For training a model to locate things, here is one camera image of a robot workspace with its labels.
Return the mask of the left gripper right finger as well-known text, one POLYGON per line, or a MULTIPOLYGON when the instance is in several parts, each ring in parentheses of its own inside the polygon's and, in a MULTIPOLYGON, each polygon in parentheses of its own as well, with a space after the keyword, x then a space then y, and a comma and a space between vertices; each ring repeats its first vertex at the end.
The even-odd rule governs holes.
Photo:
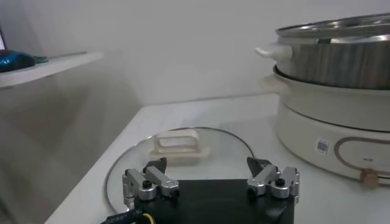
POLYGON ((252 177, 247 180, 247 189, 255 197, 270 194, 278 200, 292 198, 299 202, 300 173, 295 167, 286 166, 280 170, 266 159, 247 157, 252 177))

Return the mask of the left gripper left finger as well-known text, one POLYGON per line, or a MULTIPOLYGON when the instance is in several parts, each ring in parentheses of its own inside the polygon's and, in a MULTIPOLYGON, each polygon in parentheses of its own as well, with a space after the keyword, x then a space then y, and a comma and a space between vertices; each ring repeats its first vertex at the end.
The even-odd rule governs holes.
POLYGON ((151 201, 157 193, 163 197, 177 198, 180 195, 179 181, 165 175, 167 159, 160 158, 150 161, 142 171, 127 169, 122 175, 124 201, 138 198, 141 201, 151 201))

